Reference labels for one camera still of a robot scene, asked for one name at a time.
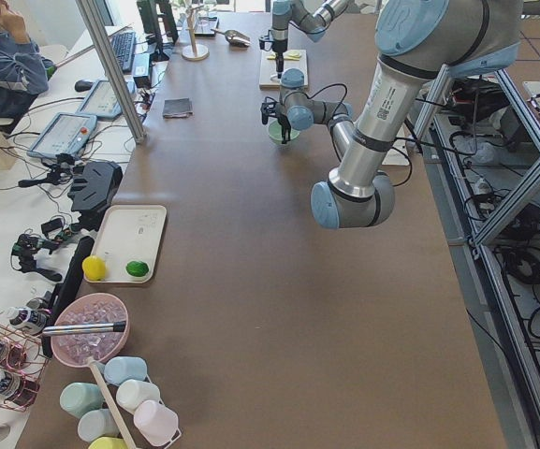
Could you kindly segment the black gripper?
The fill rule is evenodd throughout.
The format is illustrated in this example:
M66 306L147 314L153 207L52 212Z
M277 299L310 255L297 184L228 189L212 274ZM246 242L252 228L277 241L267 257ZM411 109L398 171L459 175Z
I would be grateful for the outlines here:
M288 32L268 31L258 39L259 47L263 51L273 51L277 60L283 60L287 51Z
M261 103L260 112L263 124L268 124L270 119L277 121L277 133L281 143L291 140L291 124L286 116L282 116L281 104L277 99L266 96Z

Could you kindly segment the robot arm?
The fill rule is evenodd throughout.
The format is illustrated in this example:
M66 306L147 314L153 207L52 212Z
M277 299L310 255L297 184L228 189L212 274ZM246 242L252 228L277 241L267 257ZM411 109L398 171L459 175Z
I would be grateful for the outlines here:
M284 68L289 26L316 41L346 7L344 1L326 1L310 12L300 1L276 1L271 28L259 39L261 49L275 54L280 85L278 99L262 103L262 121L275 118L283 142L294 130L323 124L341 157L311 193L314 219L328 229L369 227L388 218L395 193L380 166L421 87L444 65L455 77L510 66L518 55L523 11L520 1L388 2L375 28L378 56L372 87L364 109L353 119L349 105L312 99L303 90L302 72Z
M285 70L285 55L288 50L289 26L303 32L313 42L320 40L330 24L348 8L348 1L324 1L315 12L311 12L302 1L273 1L271 3L271 27L259 37L259 48L274 55L273 79L280 87L300 89L304 75L299 69Z

